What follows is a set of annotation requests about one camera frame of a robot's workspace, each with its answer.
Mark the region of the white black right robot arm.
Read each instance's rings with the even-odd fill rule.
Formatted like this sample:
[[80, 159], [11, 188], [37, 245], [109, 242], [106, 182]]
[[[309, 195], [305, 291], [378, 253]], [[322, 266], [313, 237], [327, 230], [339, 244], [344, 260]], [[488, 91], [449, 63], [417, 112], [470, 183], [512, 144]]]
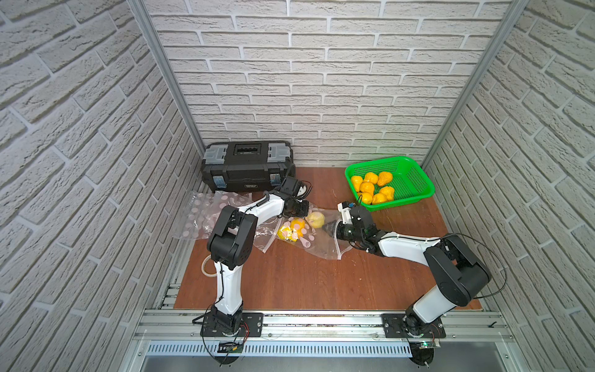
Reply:
[[492, 274], [456, 234], [413, 237], [379, 229], [364, 206], [338, 204], [341, 221], [330, 235], [378, 257], [396, 257], [429, 268], [435, 286], [407, 308], [401, 325], [412, 336], [456, 307], [465, 307], [491, 281]]

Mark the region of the orange yellow pear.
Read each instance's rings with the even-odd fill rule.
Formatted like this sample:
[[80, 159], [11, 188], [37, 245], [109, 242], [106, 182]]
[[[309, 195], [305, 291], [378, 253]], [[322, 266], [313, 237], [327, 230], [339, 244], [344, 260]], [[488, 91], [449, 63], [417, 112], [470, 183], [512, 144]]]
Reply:
[[293, 219], [290, 227], [299, 235], [303, 235], [306, 230], [306, 221], [301, 218]]

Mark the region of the clear zip bag with pears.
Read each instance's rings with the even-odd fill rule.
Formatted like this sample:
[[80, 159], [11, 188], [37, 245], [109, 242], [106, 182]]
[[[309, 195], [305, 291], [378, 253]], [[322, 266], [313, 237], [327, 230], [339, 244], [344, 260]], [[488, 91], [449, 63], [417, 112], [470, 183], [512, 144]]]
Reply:
[[[325, 225], [322, 228], [313, 229], [306, 221], [306, 217], [301, 218], [306, 221], [306, 230], [303, 235], [300, 235], [299, 240], [295, 243], [281, 241], [325, 260], [341, 260], [342, 256], [349, 252], [352, 247], [348, 242], [336, 239], [334, 235], [336, 227], [341, 221], [340, 213], [336, 210], [311, 208], [308, 211], [308, 215], [314, 211], [322, 212], [325, 215]], [[283, 224], [290, 225], [293, 219], [297, 218], [283, 218], [281, 226]]]

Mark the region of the dotted zip bag with pears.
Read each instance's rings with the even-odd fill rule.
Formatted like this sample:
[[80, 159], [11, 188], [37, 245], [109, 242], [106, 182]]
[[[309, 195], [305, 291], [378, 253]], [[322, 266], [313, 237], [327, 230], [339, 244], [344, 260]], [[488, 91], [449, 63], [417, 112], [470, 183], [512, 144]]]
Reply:
[[252, 202], [252, 194], [234, 192], [187, 193], [174, 221], [172, 237], [179, 240], [209, 238], [218, 217], [226, 206], [241, 207]]

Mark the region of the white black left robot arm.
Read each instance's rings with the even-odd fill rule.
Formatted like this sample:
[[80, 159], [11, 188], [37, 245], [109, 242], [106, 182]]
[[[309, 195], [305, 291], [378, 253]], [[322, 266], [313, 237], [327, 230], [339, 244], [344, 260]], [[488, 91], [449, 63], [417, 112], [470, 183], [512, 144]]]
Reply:
[[207, 242], [217, 271], [217, 293], [209, 315], [226, 335], [240, 330], [243, 315], [241, 279], [257, 232], [272, 218], [308, 215], [311, 184], [288, 176], [272, 192], [242, 207], [226, 206], [221, 211]]

